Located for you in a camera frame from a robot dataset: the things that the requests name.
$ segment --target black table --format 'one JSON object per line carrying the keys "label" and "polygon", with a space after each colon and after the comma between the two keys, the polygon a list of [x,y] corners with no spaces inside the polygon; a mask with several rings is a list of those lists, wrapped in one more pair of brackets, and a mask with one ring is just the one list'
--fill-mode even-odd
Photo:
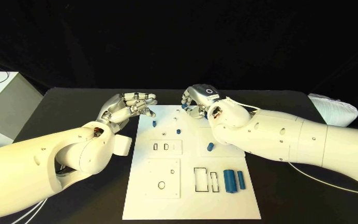
{"label": "black table", "polygon": [[[94,121],[106,101],[116,93],[125,92],[155,93],[159,104],[180,104],[184,90],[54,88],[45,95],[16,141],[77,128]],[[324,123],[304,93],[294,91],[221,92],[245,104],[291,113]],[[135,117],[120,132],[133,137],[133,140],[138,124],[139,117]],[[262,220],[123,221],[133,147],[128,157],[113,155],[109,166],[100,174],[76,183],[48,199],[31,223],[358,223],[358,194],[324,185],[302,175],[288,163],[271,161],[253,154],[247,154],[246,159]],[[0,223],[11,223],[27,211],[0,218]]]}

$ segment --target white board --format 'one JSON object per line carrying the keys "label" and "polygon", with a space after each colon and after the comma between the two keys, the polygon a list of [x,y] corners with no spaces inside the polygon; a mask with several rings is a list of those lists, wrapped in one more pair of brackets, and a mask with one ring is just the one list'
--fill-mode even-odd
{"label": "white board", "polygon": [[[245,151],[221,145],[211,135],[208,120],[191,118],[180,106],[151,106],[151,109],[156,118],[141,116],[123,219],[260,219]],[[208,192],[195,192],[194,168],[207,168]],[[227,169],[236,171],[237,193],[226,191]],[[245,174],[246,190],[239,186],[237,171]],[[213,172],[220,192],[213,192]]]}

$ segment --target white robotic arm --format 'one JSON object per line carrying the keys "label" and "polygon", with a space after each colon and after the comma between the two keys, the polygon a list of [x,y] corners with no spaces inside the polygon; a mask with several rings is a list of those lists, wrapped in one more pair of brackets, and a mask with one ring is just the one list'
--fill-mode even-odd
{"label": "white robotic arm", "polygon": [[[198,103],[193,110],[191,101]],[[268,159],[307,163],[358,180],[358,130],[312,122],[292,114],[263,110],[223,99],[204,84],[188,88],[182,107],[194,118],[208,113],[217,141]]]}
{"label": "white robotic arm", "polygon": [[[128,156],[132,138],[116,135],[129,118],[155,117],[154,94],[117,94],[97,121],[83,127],[25,140],[0,148],[0,217],[9,215],[100,173],[113,154]],[[64,169],[55,171],[55,160]]]}

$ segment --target rectangular hole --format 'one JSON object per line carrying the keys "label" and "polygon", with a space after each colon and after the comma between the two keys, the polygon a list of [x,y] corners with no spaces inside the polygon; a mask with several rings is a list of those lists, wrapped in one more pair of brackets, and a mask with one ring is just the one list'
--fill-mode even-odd
{"label": "rectangular hole", "polygon": [[211,172],[211,186],[213,186],[213,192],[219,192],[219,175],[217,175],[217,172]]}
{"label": "rectangular hole", "polygon": [[210,192],[207,168],[194,168],[195,192]]}

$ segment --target blue cylinder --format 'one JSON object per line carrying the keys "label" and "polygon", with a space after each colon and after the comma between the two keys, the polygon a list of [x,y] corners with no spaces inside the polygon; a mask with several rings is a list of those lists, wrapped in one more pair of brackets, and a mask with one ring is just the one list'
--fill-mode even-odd
{"label": "blue cylinder", "polygon": [[246,189],[246,187],[245,187],[245,176],[243,176],[242,171],[237,172],[237,176],[239,176],[239,182],[240,182],[240,189]]}
{"label": "blue cylinder", "polygon": [[236,193],[237,192],[237,181],[236,181],[236,173],[233,170],[224,170],[224,179],[226,179],[227,193]]}
{"label": "blue cylinder", "polygon": [[214,143],[210,143],[210,145],[208,145],[208,151],[210,152],[213,151],[213,148],[214,148]]}

